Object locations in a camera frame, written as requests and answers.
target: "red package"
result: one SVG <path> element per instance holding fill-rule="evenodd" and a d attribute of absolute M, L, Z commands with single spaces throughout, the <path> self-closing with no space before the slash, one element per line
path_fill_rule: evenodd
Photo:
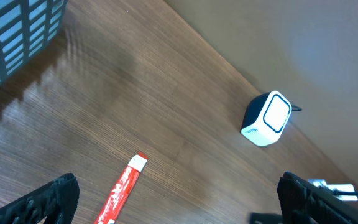
<path fill-rule="evenodd" d="M 134 156 L 129 161 L 94 224 L 113 224 L 117 220 L 119 212 L 134 188 L 148 159 L 145 154 L 140 152 L 139 155 Z"/>

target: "wall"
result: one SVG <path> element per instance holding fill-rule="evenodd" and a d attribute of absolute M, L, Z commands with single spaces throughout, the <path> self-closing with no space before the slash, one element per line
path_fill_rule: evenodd
<path fill-rule="evenodd" d="M 358 1 L 167 2 L 358 183 Z"/>

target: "blue plastic crate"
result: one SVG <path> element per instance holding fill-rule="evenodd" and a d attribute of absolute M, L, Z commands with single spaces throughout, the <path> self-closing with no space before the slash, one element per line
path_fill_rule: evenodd
<path fill-rule="evenodd" d="M 0 84 L 56 36 L 67 0 L 0 0 Z"/>

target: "small white speaker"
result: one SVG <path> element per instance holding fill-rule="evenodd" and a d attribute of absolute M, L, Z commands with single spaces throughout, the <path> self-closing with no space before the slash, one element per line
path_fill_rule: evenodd
<path fill-rule="evenodd" d="M 241 134 L 257 146 L 275 143 L 291 115 L 291 103 L 278 91 L 253 99 L 242 122 Z"/>

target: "wooden table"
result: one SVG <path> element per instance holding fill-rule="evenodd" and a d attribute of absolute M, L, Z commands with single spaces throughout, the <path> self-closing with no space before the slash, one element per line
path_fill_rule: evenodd
<path fill-rule="evenodd" d="M 93 223 L 139 151 L 150 160 L 118 223 L 280 213 L 288 170 L 349 182 L 292 124 L 269 147 L 241 136 L 259 94 L 162 0 L 70 0 L 56 39 L 0 87 L 0 207 L 72 172 L 73 223 Z"/>

